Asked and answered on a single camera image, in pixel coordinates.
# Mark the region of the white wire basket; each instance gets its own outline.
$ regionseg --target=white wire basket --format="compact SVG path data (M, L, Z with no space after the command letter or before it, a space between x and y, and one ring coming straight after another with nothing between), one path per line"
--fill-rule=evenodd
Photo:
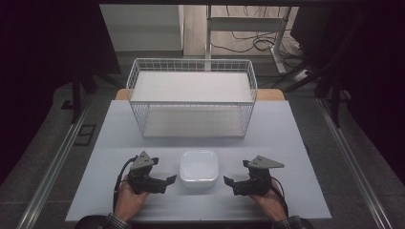
M249 60L136 59L127 96L144 137L245 137L257 83Z

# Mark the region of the gray floor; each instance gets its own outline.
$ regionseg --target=gray floor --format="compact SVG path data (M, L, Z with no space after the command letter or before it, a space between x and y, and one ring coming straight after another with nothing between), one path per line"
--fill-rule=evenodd
M229 54L223 53L222 56L217 57L229 57ZM133 58L134 56L131 55L118 57L123 76L115 75L116 80L126 81ZM271 58L258 56L248 56L248 58L253 61L256 74L264 77L258 78L259 84L269 82L264 84L263 88L270 87L271 82L278 79L279 76ZM110 101L117 93L117 88L114 86L97 77L95 80L98 91L92 95L91 109L83 123L83 125L95 125L95 135L90 139L88 146L75 145L69 152L34 228L74 228L75 226L73 223L65 222L64 218L96 143L96 137ZM315 85L316 82L313 82L293 93L286 94L303 141L308 146L310 161L332 215L332 219L312 220L312 223L315 228L377 228L369 206L360 194L346 166L345 158L316 103L312 92ZM8 179L0 187L0 228L15 228L67 134L72 111L60 108L63 102L69 99L72 99L71 85L66 85L54 93L53 107L42 127ZM353 121L346 109L346 104L341 105L339 115L341 131L387 211L393 228L405 228L404 185ZM75 142L83 143L87 140L89 140L87 136L78 136Z

